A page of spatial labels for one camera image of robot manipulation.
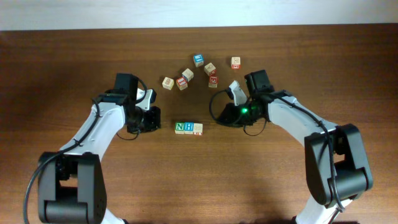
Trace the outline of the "green N wooden block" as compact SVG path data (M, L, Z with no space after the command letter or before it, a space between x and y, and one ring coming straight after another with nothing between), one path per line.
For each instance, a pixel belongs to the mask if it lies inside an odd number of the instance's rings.
M185 134L185 123L176 122L175 123L175 134Z

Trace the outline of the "blue H wooden block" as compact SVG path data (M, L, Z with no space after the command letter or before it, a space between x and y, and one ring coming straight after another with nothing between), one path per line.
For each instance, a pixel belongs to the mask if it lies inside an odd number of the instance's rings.
M193 134L194 123L193 122L184 122L184 134Z

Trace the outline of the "number 2 wooden block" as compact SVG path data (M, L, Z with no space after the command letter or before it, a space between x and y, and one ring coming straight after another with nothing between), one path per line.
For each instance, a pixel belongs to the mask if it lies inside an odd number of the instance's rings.
M201 123L195 123L193 125L193 134L199 136L203 134L203 125Z

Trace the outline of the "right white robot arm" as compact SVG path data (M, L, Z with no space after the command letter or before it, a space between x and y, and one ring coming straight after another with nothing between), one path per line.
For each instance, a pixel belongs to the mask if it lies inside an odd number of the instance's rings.
M373 187L359 129L327 121L288 91L276 91L265 70L251 72L244 79L249 93L232 82L224 90L231 102L213 119L222 126L246 128L262 118L287 131L304 147L311 194L294 223L333 223L347 205Z

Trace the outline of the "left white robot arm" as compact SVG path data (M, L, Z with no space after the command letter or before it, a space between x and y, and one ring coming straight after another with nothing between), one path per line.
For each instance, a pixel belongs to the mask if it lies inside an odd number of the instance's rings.
M114 87L93 99L90 115L74 137L58 152L41 155L32 179L38 181L42 223L127 222L107 206L101 160L120 129L138 137L160 128L156 96L138 77L117 74Z

